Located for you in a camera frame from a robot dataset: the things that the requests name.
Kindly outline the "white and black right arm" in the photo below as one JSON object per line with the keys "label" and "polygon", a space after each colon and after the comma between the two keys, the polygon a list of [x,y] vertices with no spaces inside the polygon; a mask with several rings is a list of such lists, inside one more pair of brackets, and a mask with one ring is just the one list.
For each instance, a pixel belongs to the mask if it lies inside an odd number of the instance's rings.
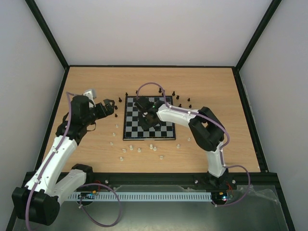
{"label": "white and black right arm", "polygon": [[161,125],[162,122],[189,128],[196,144],[207,156],[208,171],[205,181],[217,189],[226,184],[228,170],[223,157],[226,130],[209,108],[184,109],[161,100],[153,103],[144,97],[139,98],[135,106],[139,110],[139,121],[143,129]]}

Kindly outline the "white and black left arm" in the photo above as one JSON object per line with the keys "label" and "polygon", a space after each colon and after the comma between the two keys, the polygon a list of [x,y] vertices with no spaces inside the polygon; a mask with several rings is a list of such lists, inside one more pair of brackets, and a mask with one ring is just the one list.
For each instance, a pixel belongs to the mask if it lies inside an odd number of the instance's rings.
{"label": "white and black left arm", "polygon": [[69,92],[66,95],[68,113],[57,128],[49,153],[25,186],[15,188],[12,193],[16,216],[27,224],[51,225],[63,202],[73,191],[91,181],[92,167],[80,164],[75,165],[62,180],[58,178],[87,134],[88,126],[114,113],[115,102],[105,99],[102,103],[95,103],[96,97],[91,90],[82,95]]}

